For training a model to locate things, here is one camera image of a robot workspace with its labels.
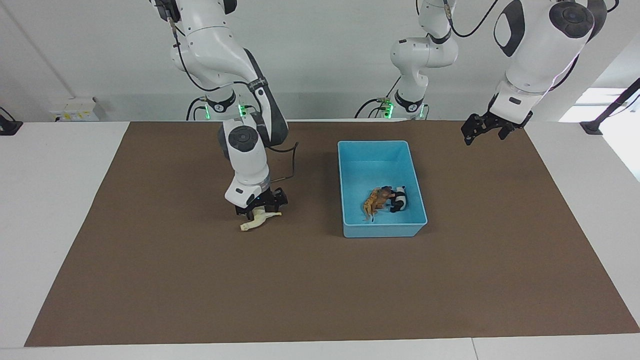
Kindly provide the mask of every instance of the black mount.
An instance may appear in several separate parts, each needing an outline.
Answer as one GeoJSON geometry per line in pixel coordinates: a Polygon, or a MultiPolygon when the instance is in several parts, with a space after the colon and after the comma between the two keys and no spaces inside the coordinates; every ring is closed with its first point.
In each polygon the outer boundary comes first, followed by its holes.
{"type": "Polygon", "coordinates": [[[0,115],[0,136],[13,136],[22,127],[22,121],[9,121],[0,115]]]}
{"type": "Polygon", "coordinates": [[[533,112],[530,111],[522,124],[515,124],[514,122],[504,120],[489,111],[487,111],[483,116],[471,114],[467,121],[465,121],[464,125],[462,125],[462,134],[465,136],[465,143],[469,146],[474,142],[474,139],[477,136],[488,133],[493,129],[501,128],[498,136],[500,137],[500,140],[504,140],[513,131],[516,131],[516,129],[525,127],[529,120],[531,120],[532,116],[533,112]]]}
{"type": "Polygon", "coordinates": [[[249,221],[253,221],[253,209],[264,206],[264,209],[268,213],[277,213],[280,206],[287,205],[288,203],[287,195],[282,188],[277,188],[274,192],[271,191],[271,188],[268,188],[267,191],[255,198],[246,208],[243,209],[236,206],[236,214],[246,215],[249,221]]]}
{"type": "Polygon", "coordinates": [[[640,90],[640,78],[626,89],[609,107],[594,121],[581,122],[580,126],[589,135],[602,135],[600,124],[607,120],[625,101],[629,100],[638,90],[640,90]]]}

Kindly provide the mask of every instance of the blue plastic container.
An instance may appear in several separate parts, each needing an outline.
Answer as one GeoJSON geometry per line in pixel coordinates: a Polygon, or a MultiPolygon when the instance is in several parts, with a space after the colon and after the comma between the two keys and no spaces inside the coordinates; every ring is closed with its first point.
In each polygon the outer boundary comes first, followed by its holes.
{"type": "Polygon", "coordinates": [[[347,238],[415,236],[427,224],[409,144],[404,141],[339,142],[342,224],[347,238]],[[366,221],[362,209],[371,190],[406,187],[407,207],[398,213],[379,210],[366,221]]]}

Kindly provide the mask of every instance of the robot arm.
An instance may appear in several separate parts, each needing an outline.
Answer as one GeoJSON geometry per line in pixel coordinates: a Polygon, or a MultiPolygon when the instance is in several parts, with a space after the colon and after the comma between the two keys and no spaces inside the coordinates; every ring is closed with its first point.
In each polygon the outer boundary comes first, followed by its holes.
{"type": "MultiPolygon", "coordinates": [[[[451,1],[452,9],[455,0],[451,1]]],[[[458,58],[458,43],[451,38],[451,27],[442,0],[424,0],[419,16],[426,38],[406,38],[391,48],[391,61],[400,70],[398,91],[393,95],[394,113],[415,119],[424,106],[429,85],[426,69],[452,65],[458,58]]]]}
{"type": "Polygon", "coordinates": [[[523,128],[531,109],[549,92],[556,79],[576,60],[602,28],[607,16],[603,0],[513,0],[494,29],[496,43],[511,66],[498,84],[488,111],[472,114],[462,127],[467,145],[492,129],[500,139],[523,128]]]}
{"type": "Polygon", "coordinates": [[[226,15],[236,9],[236,0],[154,0],[160,16],[173,28],[176,46],[174,64],[196,77],[207,90],[207,103],[219,119],[225,119],[218,140],[236,175],[225,198],[240,214],[266,205],[275,211],[286,203],[284,193],[271,191],[265,147],[280,145],[289,128],[278,108],[258,63],[235,40],[227,27],[226,15]],[[180,46],[175,23],[181,21],[186,39],[180,46]],[[260,111],[228,119],[237,101],[230,75],[239,76],[257,101],[260,111]]]}

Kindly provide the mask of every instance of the green light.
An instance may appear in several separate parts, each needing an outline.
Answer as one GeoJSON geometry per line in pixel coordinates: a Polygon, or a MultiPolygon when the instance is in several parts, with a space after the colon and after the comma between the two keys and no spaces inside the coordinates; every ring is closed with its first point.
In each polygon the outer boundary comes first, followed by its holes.
{"type": "Polygon", "coordinates": [[[391,116],[394,114],[394,105],[391,102],[388,102],[388,112],[385,114],[385,118],[391,119],[391,116]]]}

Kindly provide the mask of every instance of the black and white toy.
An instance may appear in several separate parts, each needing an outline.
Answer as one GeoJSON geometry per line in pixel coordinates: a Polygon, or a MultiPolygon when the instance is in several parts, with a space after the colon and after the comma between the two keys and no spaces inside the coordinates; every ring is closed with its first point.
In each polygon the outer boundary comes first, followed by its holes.
{"type": "Polygon", "coordinates": [[[396,188],[396,196],[391,198],[391,212],[397,213],[406,209],[406,190],[404,186],[396,188]]]}

